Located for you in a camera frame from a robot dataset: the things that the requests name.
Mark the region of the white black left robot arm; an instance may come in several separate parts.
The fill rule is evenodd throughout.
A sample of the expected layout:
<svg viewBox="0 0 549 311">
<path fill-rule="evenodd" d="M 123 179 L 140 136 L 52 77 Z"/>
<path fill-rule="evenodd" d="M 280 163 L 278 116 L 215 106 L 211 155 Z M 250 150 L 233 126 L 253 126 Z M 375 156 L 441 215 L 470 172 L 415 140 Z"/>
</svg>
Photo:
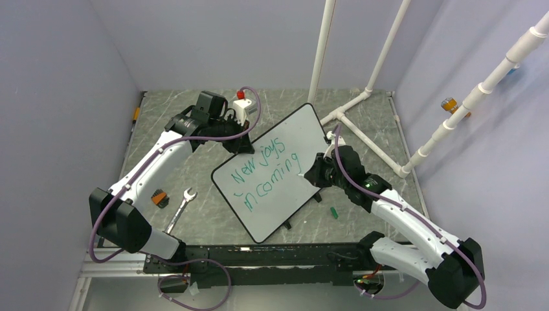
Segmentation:
<svg viewBox="0 0 549 311">
<path fill-rule="evenodd" d="M 202 91 L 194 105 L 170 118 L 157 142 L 129 173 L 106 190 L 96 188 L 89 197 L 92 261 L 112 259 L 95 255 L 95 238 L 100 236 L 121 251 L 158 258 L 170 272 L 181 270 L 187 260 L 186 244 L 145 219 L 146 202 L 177 165 L 208 141 L 221 143 L 234 155 L 253 154 L 249 132 L 258 121 L 249 121 L 250 111 L 262 113 L 260 96 L 251 87 L 241 87 L 233 104 L 222 95 Z"/>
</svg>

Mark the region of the green marker cap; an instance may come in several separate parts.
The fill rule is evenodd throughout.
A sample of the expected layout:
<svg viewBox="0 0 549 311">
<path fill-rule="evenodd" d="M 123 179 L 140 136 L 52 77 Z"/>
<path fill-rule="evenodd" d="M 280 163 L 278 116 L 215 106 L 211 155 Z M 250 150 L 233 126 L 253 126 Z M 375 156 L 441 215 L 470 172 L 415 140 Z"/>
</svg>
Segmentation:
<svg viewBox="0 0 549 311">
<path fill-rule="evenodd" d="M 338 219 L 339 215 L 334 207 L 330 207 L 330 212 L 334 219 Z"/>
</svg>

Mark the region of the white whiteboard black frame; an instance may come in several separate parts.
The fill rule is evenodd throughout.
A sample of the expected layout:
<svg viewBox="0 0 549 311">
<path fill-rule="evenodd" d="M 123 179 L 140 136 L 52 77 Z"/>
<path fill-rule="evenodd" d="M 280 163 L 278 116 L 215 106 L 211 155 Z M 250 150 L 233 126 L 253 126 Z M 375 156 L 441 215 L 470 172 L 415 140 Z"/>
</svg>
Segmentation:
<svg viewBox="0 0 549 311">
<path fill-rule="evenodd" d="M 255 153 L 234 155 L 211 179 L 251 239 L 265 242 L 319 188 L 305 178 L 328 147 L 312 104 L 301 105 L 252 143 Z"/>
</svg>

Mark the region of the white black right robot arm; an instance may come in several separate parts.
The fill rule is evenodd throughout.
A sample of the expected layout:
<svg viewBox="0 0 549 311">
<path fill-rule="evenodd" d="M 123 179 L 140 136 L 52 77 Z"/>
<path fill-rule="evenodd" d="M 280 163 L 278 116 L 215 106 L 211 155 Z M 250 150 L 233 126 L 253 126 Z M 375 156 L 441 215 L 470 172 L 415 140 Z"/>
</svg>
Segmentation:
<svg viewBox="0 0 549 311">
<path fill-rule="evenodd" d="M 460 239 L 437 226 L 407 203 L 381 176 L 368 173 L 351 146 L 330 155 L 318 153 L 304 178 L 317 188 L 338 187 L 355 205 L 403 234 L 413 247 L 372 231 L 357 244 L 357 261 L 365 269 L 390 266 L 425 284 L 448 308 L 486 305 L 484 263 L 480 244 Z"/>
</svg>

